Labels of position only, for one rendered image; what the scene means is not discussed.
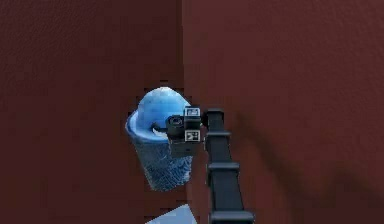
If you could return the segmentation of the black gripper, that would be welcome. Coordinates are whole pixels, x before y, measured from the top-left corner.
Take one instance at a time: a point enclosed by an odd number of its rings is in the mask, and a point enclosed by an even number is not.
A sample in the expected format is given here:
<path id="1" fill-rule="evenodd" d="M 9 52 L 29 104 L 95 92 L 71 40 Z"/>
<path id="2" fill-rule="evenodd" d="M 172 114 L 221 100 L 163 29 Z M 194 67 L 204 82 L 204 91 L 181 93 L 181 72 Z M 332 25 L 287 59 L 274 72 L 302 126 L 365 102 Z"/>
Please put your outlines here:
<path id="1" fill-rule="evenodd" d="M 197 130 L 192 129 L 189 123 L 184 123 L 181 115 L 170 116 L 163 128 L 157 123 L 152 123 L 152 130 L 167 134 L 171 156 L 181 158 L 196 154 Z"/>

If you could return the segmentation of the blue mesh trash can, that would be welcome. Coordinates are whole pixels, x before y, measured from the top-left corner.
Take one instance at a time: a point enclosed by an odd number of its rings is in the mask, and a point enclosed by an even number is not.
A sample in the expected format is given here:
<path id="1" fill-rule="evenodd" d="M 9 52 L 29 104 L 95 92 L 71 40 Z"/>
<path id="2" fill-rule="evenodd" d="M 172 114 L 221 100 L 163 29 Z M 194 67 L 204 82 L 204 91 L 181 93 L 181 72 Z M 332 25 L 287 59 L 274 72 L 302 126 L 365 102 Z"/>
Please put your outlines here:
<path id="1" fill-rule="evenodd" d="M 186 106 L 188 101 L 177 91 L 158 87 L 144 95 L 126 120 L 125 130 L 153 191 L 169 191 L 190 180 L 192 157 L 173 158 L 167 136 L 152 127 L 156 123 L 165 128 L 166 119 L 182 115 Z"/>

